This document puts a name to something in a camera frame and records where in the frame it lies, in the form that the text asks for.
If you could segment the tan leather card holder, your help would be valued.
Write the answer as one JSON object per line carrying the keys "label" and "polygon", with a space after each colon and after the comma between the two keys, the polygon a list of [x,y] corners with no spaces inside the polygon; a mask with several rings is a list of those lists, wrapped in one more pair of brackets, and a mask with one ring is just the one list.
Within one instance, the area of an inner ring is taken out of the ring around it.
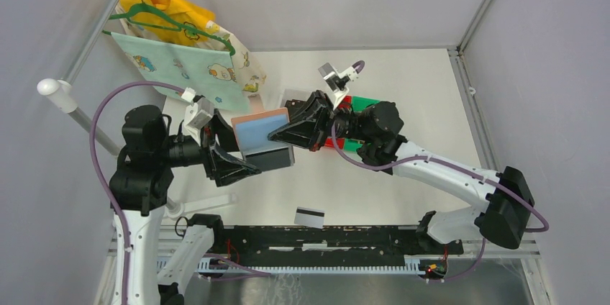
{"label": "tan leather card holder", "polygon": [[289,123],[288,109],[281,107],[267,110],[258,95],[250,96],[250,114],[231,118],[237,144],[244,159],[245,154],[290,146],[268,139],[268,134]]}

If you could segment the black credit card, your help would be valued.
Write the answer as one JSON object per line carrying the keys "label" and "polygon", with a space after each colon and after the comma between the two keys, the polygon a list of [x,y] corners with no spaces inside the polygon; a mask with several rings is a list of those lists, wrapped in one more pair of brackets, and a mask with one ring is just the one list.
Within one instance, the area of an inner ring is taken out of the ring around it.
{"label": "black credit card", "polygon": [[287,168],[294,164],[293,148],[291,146],[245,154],[244,159],[261,172]]}

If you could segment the silver magnetic stripe card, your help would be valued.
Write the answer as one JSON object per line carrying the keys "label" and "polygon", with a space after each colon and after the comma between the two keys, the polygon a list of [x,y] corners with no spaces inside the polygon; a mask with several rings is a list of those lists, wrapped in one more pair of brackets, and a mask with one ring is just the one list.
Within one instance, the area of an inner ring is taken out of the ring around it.
{"label": "silver magnetic stripe card", "polygon": [[325,212],[298,206],[293,223],[298,226],[322,229],[324,226]]}

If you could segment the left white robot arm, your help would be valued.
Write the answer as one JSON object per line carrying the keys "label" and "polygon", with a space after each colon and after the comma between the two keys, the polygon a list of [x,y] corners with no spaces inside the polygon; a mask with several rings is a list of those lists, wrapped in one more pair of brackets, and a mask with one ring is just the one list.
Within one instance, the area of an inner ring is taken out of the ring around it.
{"label": "left white robot arm", "polygon": [[183,304],[186,287],[207,252],[226,243],[222,218],[194,214],[170,260],[157,267],[160,227],[168,204],[173,169],[202,165],[217,186],[228,186],[260,173],[235,157],[233,129],[217,109],[189,106],[178,129],[153,105],[139,106],[124,118],[125,141],[109,189],[117,200],[118,252],[115,304]]}

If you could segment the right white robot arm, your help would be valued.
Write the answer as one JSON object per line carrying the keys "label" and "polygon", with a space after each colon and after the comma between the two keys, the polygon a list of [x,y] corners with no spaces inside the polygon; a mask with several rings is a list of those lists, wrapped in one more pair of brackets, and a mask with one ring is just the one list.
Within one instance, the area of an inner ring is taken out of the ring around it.
{"label": "right white robot arm", "polygon": [[322,91],[306,101],[290,101],[288,124],[271,132],[271,141],[315,152],[329,140],[355,140],[358,167],[411,178],[468,204],[454,211],[429,211],[417,227],[416,246],[434,253],[454,240],[482,237],[506,249],[517,249],[525,233],[534,199],[524,174],[469,167],[434,154],[401,135],[404,125],[393,102],[372,102],[362,109],[332,102]]}

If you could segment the red plastic bin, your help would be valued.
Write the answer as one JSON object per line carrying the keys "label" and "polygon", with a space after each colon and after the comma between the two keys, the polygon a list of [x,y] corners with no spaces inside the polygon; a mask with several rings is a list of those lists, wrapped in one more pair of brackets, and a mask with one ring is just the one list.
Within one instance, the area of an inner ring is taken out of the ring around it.
{"label": "red plastic bin", "polygon": [[[351,109],[352,108],[352,97],[351,95],[347,95],[339,104],[339,109]],[[343,150],[345,153],[354,153],[357,147],[357,143],[353,142],[350,139],[346,139],[345,137],[340,137],[339,130],[336,129],[335,133],[336,143],[339,149]],[[324,147],[333,148],[334,143],[331,137],[326,139]]]}

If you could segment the white plastic bin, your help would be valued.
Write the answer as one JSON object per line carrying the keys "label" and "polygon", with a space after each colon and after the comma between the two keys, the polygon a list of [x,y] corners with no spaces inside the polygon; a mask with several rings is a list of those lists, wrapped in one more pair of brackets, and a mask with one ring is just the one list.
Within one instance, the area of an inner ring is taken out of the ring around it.
{"label": "white plastic bin", "polygon": [[278,106],[284,107],[289,100],[307,101],[313,92],[312,89],[284,88],[279,96]]}

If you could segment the green plastic bin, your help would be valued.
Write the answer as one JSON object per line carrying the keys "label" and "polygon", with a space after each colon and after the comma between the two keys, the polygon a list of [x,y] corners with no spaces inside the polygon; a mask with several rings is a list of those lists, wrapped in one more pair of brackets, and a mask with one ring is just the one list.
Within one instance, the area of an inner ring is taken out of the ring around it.
{"label": "green plastic bin", "polygon": [[[347,96],[344,99],[346,104],[349,104],[354,112],[361,112],[368,106],[373,104],[377,104],[379,100],[377,99],[369,99],[362,96]],[[340,145],[342,149],[347,153],[356,153],[357,149],[363,145],[363,142],[360,140],[353,139],[343,139],[342,144]]]}

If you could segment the cream patterned cloth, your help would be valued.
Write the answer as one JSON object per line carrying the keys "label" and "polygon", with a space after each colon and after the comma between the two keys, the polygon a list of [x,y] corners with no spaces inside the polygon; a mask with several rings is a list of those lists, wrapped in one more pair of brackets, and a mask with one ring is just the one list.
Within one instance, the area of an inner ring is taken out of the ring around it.
{"label": "cream patterned cloth", "polygon": [[249,96],[260,93],[267,75],[249,50],[233,33],[213,21],[206,23],[204,31],[228,42],[235,49],[235,54],[231,56],[231,66],[210,65],[209,73],[219,80],[231,80],[240,84]]}

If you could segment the light green patterned cloth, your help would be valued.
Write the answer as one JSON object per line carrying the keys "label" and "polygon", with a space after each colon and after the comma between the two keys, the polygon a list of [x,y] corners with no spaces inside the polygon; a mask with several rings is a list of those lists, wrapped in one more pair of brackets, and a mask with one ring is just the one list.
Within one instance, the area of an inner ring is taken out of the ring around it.
{"label": "light green patterned cloth", "polygon": [[192,88],[216,108],[248,113],[250,102],[242,92],[228,52],[175,45],[111,33],[127,58],[147,81]]}

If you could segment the green clothes hanger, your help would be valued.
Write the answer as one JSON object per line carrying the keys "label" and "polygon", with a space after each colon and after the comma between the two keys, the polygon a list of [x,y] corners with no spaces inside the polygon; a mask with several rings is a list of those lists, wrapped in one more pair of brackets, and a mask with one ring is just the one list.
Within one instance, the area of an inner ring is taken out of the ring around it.
{"label": "green clothes hanger", "polygon": [[[157,16],[160,19],[162,19],[163,21],[167,22],[168,24],[173,25],[173,27],[166,27],[165,25],[144,23],[144,22],[139,22],[139,21],[135,21],[132,19],[136,15],[142,14],[142,13]],[[130,7],[130,9],[127,12],[122,13],[122,14],[112,14],[108,17],[108,20],[115,20],[115,19],[126,19],[131,24],[137,24],[137,25],[140,25],[143,27],[165,29],[165,30],[170,30],[170,31],[174,31],[174,32],[188,31],[189,34],[202,35],[209,39],[216,40],[216,41],[222,43],[228,49],[230,55],[234,55],[236,53],[235,48],[232,46],[232,44],[230,42],[223,40],[222,38],[217,37],[215,35],[211,35],[207,32],[196,29],[195,27],[192,27],[189,24],[183,24],[183,23],[177,22],[174,19],[171,19],[163,11],[157,9],[154,6],[151,6],[151,5],[148,5],[145,3],[134,4],[133,6]]]}

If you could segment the metal clothes rack pole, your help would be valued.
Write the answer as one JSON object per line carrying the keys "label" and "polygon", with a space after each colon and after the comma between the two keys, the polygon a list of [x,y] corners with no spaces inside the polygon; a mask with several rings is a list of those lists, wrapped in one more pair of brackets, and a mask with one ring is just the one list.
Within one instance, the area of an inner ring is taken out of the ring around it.
{"label": "metal clothes rack pole", "polygon": [[67,8],[69,26],[60,34],[60,45],[69,52],[61,56],[62,68],[46,75],[37,90],[51,83],[66,82],[70,89],[71,111],[63,111],[54,103],[57,94],[41,93],[45,111],[45,144],[52,149],[53,170],[47,185],[70,198],[81,195],[87,202],[107,209],[109,201],[103,192],[91,161],[88,136],[91,120],[102,99],[116,87],[133,81],[138,74],[129,67],[119,48],[102,30],[109,26],[118,0],[70,0]]}

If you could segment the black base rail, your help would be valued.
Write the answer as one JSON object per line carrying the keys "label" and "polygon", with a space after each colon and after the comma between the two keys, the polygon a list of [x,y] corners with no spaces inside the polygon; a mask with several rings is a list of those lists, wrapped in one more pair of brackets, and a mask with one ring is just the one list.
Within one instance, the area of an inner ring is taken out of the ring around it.
{"label": "black base rail", "polygon": [[378,267],[401,266],[411,256],[461,255],[464,248],[441,245],[414,226],[233,226],[210,252],[248,267]]}

